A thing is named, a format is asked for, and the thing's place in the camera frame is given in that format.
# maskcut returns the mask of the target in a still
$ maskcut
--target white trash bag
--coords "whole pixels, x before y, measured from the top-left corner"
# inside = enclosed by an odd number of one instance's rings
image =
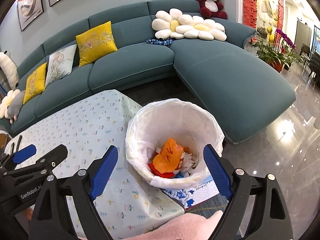
[[[148,163],[156,147],[172,137],[190,153],[199,156],[199,164],[187,178],[165,179],[153,175]],[[128,124],[126,158],[143,179],[154,187],[187,189],[197,187],[210,177],[203,159],[203,148],[211,144],[221,157],[224,134],[208,111],[190,102],[168,99],[141,108]]]

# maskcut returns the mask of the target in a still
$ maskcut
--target white pillow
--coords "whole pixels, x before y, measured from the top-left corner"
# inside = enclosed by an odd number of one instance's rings
[[[71,73],[76,48],[74,44],[50,55],[45,87]]]

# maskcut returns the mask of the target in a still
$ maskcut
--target gray plush toy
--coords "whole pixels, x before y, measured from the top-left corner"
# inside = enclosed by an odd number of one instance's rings
[[[10,103],[8,106],[8,116],[10,118],[10,123],[13,124],[13,121],[17,120],[20,109],[23,105],[23,98],[25,90],[21,91]]]

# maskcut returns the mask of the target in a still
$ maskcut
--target flower pot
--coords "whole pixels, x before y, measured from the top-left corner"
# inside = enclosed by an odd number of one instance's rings
[[[277,63],[275,63],[274,61],[270,61],[269,62],[269,65],[271,66],[271,67],[273,67],[276,71],[278,71],[279,73],[281,72],[281,70],[282,70],[282,65],[280,64],[280,62],[277,62]]]

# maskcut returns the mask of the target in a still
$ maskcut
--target orange plastic bag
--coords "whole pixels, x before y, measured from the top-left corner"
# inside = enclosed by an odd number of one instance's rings
[[[153,158],[152,164],[161,174],[173,172],[179,166],[182,153],[183,147],[173,138],[169,138],[162,146],[160,153]]]

